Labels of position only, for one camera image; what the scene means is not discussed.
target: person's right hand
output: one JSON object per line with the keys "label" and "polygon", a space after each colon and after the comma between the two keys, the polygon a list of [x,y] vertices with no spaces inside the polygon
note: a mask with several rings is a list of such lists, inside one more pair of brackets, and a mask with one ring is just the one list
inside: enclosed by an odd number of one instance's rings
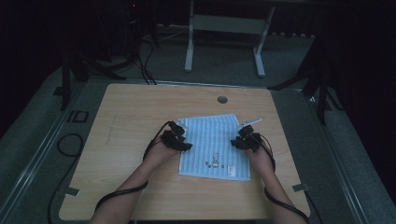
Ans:
{"label": "person's right hand", "polygon": [[264,142],[262,144],[266,147],[260,146],[256,152],[248,149],[245,150],[245,154],[250,158],[250,164],[261,176],[273,175],[275,173],[273,164],[271,163],[271,158],[265,152],[269,150]]}

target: hand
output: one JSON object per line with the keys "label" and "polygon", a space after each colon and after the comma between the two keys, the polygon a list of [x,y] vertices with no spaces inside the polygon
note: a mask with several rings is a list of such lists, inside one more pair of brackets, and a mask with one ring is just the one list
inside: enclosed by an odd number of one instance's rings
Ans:
{"label": "hand", "polygon": [[250,164],[261,176],[273,175],[275,173],[271,158],[265,150],[269,151],[270,149],[264,142],[262,142],[262,146],[259,146],[256,152],[253,152],[251,149],[245,150],[245,155],[249,157]]}
{"label": "hand", "polygon": [[178,151],[166,147],[159,136],[154,140],[154,146],[148,151],[148,155],[142,164],[147,165],[150,170],[154,170],[177,153]]}

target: person's right arm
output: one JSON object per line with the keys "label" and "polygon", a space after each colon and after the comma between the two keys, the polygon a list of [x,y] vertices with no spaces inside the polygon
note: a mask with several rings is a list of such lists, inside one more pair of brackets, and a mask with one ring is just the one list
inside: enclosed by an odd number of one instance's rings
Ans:
{"label": "person's right arm", "polygon": [[[278,201],[294,206],[289,196],[286,194],[285,190],[280,184],[275,174],[271,160],[264,150],[267,149],[264,147],[259,147],[256,152],[253,152],[251,149],[249,149],[245,150],[245,154],[250,158],[251,165],[264,181],[264,185],[268,193],[271,194]],[[301,216],[290,211],[289,209],[286,209],[272,202],[270,202],[270,204],[275,223],[305,223],[304,219]]]}

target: wooden table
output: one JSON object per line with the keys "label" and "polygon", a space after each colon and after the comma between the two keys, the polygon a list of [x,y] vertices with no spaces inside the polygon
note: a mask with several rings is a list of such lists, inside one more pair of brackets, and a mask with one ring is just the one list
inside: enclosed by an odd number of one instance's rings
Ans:
{"label": "wooden table", "polygon": [[[220,104],[219,96],[228,103]],[[276,160],[276,174],[293,203],[308,216],[303,192],[292,186],[300,178],[290,154],[271,92],[265,89],[111,84],[92,125],[70,188],[60,211],[64,220],[87,220],[96,203],[114,191],[140,164],[144,150],[168,120],[234,113],[266,136]],[[132,219],[262,219],[270,216],[262,181],[228,181],[178,175],[180,155],[151,177]]]}

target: person's left arm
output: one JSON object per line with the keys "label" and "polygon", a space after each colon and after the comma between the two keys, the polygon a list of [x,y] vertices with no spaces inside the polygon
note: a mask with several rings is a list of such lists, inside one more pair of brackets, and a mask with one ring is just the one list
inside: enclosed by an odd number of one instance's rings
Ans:
{"label": "person's left arm", "polygon": [[[145,160],[117,188],[132,189],[144,185],[151,174],[170,157],[177,154],[176,150],[166,147],[162,142],[154,145]],[[141,191],[110,198],[100,205],[93,214],[90,223],[128,223],[136,208]]]}

